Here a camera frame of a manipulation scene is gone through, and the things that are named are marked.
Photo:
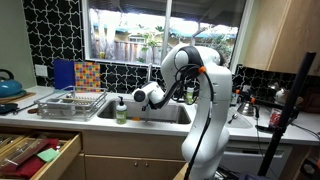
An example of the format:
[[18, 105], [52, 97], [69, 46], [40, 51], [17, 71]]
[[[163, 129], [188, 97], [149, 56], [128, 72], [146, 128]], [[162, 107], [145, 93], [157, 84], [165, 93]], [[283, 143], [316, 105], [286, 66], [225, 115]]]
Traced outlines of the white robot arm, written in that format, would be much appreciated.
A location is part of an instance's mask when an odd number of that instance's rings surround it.
[[231, 102], [232, 74], [221, 65], [221, 55], [216, 50], [184, 43], [166, 55], [161, 74], [165, 89], [151, 81], [135, 89], [133, 98], [144, 107], [160, 109], [187, 79], [199, 81], [196, 115], [181, 146], [182, 156], [188, 162], [184, 180], [211, 180], [229, 140], [225, 123]]

